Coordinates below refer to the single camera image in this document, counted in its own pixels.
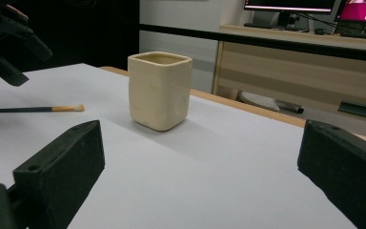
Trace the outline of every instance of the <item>dark background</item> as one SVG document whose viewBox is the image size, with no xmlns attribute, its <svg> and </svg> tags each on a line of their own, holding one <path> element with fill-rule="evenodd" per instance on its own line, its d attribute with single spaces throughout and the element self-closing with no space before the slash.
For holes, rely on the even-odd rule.
<svg viewBox="0 0 366 229">
<path fill-rule="evenodd" d="M 88 8 L 66 0 L 17 0 L 11 5 L 29 17 L 29 27 L 53 52 L 43 62 L 19 38 L 7 36 L 0 41 L 0 56 L 21 72 L 77 63 L 127 70 L 127 57 L 139 51 L 139 0 L 97 0 Z"/>
</svg>

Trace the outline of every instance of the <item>robotic arm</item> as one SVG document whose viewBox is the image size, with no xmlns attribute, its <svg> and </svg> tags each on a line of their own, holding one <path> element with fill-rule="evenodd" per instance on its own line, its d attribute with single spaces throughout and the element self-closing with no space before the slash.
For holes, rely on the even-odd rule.
<svg viewBox="0 0 366 229">
<path fill-rule="evenodd" d="M 42 61 L 51 58 L 50 48 L 27 26 L 29 22 L 27 15 L 8 5 L 12 2 L 14 0 L 0 0 L 0 41 L 8 35 L 14 35 Z M 12 86 L 20 86 L 29 80 L 2 56 L 0 56 L 0 77 Z"/>
</svg>

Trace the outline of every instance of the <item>white tabletop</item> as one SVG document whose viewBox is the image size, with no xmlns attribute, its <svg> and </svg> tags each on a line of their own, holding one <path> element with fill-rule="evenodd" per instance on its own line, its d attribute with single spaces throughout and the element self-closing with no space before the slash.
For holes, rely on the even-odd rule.
<svg viewBox="0 0 366 229">
<path fill-rule="evenodd" d="M 134 123 L 128 77 L 80 64 L 0 79 L 0 183 L 70 127 L 100 120 L 106 167 L 70 228 L 354 228 L 296 166 L 303 129 L 191 96 L 165 133 Z"/>
</svg>

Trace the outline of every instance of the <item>beige cup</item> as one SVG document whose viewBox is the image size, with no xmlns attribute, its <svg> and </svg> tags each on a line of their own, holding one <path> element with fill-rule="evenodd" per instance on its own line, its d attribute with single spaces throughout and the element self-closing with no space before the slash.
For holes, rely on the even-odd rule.
<svg viewBox="0 0 366 229">
<path fill-rule="evenodd" d="M 132 120 L 157 131 L 180 123 L 189 110 L 193 60 L 167 53 L 129 56 L 128 72 Z"/>
</svg>

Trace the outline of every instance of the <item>computer monitor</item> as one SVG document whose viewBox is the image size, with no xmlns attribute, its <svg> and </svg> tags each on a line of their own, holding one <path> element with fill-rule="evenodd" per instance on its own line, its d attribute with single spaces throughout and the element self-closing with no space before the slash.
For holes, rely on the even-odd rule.
<svg viewBox="0 0 366 229">
<path fill-rule="evenodd" d="M 335 21 L 366 24 L 366 0 L 341 0 Z"/>
<path fill-rule="evenodd" d="M 244 10 L 279 12 L 277 27 L 287 28 L 291 13 L 331 14 L 336 0 L 245 0 Z"/>
</svg>

